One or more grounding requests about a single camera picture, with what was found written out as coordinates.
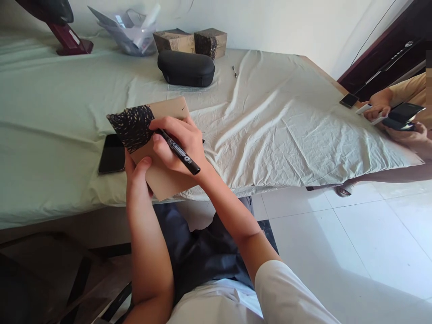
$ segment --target cardboard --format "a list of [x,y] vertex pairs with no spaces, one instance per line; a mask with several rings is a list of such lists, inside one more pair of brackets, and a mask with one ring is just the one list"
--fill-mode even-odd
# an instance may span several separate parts
[[195,52],[217,59],[225,55],[227,33],[209,28],[193,34],[195,38]]
[[[184,119],[189,116],[188,106],[184,97],[151,103],[147,104],[147,106],[151,109],[154,118],[172,116],[177,119]],[[145,179],[159,201],[197,185],[195,179],[189,175],[172,171],[165,166],[159,156],[153,151],[153,138],[144,146],[133,151],[131,156],[135,163],[140,162],[146,156],[152,158],[153,163],[147,170]]]
[[157,31],[153,33],[157,51],[173,50],[177,52],[195,53],[195,39],[181,29]]

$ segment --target smartphone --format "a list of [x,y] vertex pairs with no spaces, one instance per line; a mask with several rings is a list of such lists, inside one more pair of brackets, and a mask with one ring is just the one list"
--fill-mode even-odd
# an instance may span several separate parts
[[339,101],[339,103],[347,108],[352,108],[352,106],[354,106],[358,100],[359,97],[356,97],[352,94],[347,94],[341,101]]
[[399,106],[394,107],[388,117],[401,123],[409,123],[415,118],[420,111],[425,110],[425,107],[415,105],[413,103],[401,103]]
[[386,118],[381,121],[381,123],[387,127],[393,128],[394,130],[398,131],[414,131],[415,127],[414,124],[408,123],[401,123],[399,121],[395,121],[391,118]]
[[125,147],[117,134],[105,138],[99,163],[99,174],[123,171],[125,169]]

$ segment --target white shirt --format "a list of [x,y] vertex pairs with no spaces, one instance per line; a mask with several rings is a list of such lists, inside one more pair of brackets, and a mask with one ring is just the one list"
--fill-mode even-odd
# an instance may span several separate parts
[[280,261],[258,269],[255,291],[230,279],[206,283],[180,299],[168,323],[339,323]]

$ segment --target bed sheet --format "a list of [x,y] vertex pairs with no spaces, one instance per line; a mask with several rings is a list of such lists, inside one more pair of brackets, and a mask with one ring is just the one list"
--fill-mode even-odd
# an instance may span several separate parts
[[[177,96],[239,197],[423,163],[339,105],[342,94],[296,55],[229,49],[200,89],[168,85],[156,56],[124,55],[109,39],[60,57],[52,35],[0,35],[0,228],[123,206],[125,174],[97,173],[113,133],[105,116]],[[195,187],[176,199],[208,197]]]

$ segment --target dark wooden door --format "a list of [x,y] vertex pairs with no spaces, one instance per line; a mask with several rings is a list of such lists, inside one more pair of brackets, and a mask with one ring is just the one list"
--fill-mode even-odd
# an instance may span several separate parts
[[360,101],[369,100],[423,62],[431,40],[432,0],[414,0],[338,82]]

